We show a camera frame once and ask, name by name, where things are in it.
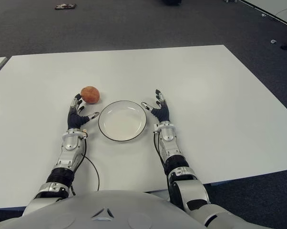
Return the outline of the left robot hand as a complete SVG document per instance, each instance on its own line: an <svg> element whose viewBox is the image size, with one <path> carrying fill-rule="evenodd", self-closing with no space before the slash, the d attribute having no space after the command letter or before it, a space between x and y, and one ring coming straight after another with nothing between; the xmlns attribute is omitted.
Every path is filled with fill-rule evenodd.
<svg viewBox="0 0 287 229"><path fill-rule="evenodd" d="M99 112L94 112L89 115L82 115L83 110L86 108L83 102L84 99L82 99L82 96L80 94L76 94L75 97L72 99L67 117L68 130L80 129L84 124L86 124L92 119L97 118L100 115Z"/></svg>

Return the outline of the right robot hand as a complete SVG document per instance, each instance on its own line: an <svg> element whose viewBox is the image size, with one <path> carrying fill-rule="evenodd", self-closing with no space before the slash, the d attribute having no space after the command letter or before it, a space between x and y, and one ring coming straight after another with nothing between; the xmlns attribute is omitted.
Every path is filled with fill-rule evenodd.
<svg viewBox="0 0 287 229"><path fill-rule="evenodd" d="M152 107L146 102L141 102L141 106L149 111L157 120L161 122L170 122L170 113L169 108L166 103L166 100L161 91L158 89L155 90L156 94L156 104L158 105L157 108Z"/></svg>

